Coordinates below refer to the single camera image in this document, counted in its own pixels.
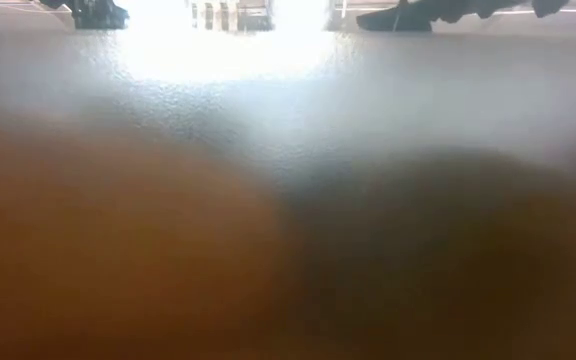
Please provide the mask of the white ribbed fixture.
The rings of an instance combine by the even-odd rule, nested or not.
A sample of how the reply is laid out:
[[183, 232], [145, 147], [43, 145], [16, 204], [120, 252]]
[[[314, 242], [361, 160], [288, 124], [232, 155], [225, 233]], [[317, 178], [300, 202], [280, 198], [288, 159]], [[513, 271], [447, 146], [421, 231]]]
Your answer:
[[272, 28], [273, 0], [183, 0], [192, 27], [223, 32]]

